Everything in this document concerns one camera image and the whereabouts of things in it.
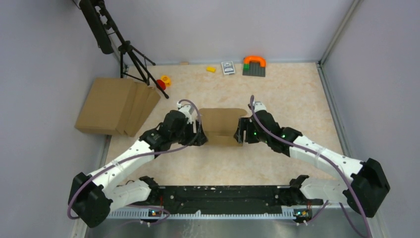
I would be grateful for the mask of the brown cardboard box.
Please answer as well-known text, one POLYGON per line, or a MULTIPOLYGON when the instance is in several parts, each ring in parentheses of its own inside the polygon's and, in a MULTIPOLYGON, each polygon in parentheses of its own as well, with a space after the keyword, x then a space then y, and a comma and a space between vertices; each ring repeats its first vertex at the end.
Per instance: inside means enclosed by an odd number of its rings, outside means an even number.
POLYGON ((241 108, 201 108, 203 132, 208 139, 206 146, 241 147, 234 135, 239 120, 248 113, 241 108))

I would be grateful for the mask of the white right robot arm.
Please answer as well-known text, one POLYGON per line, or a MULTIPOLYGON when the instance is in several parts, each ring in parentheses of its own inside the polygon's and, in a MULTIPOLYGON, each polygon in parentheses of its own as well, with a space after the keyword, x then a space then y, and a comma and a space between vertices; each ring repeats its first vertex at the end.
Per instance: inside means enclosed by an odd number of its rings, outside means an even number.
POLYGON ((373 218, 390 191, 390 185, 379 161, 360 161, 331 151, 313 142, 300 131, 281 127, 265 110, 256 118, 240 118, 234 138, 238 143, 265 143, 276 153, 307 162, 335 177, 335 180, 299 176, 297 187, 290 191, 296 204, 309 199, 323 199, 348 204, 355 212, 362 207, 373 218))

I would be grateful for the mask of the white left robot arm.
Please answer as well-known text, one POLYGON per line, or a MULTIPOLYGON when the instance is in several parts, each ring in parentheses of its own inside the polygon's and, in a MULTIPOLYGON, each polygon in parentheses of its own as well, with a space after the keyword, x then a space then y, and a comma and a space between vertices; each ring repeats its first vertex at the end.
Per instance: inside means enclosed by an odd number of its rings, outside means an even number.
POLYGON ((191 104, 180 106, 166 114, 157 127, 144 132, 125 152, 89 174, 80 172, 72 181, 68 213, 71 219, 81 219, 89 228, 97 227, 110 212, 130 203, 144 201, 153 205, 159 192, 152 182, 138 179, 121 185, 134 171, 161 154, 171 153, 172 144, 200 146, 206 142, 201 122, 193 118, 191 104))

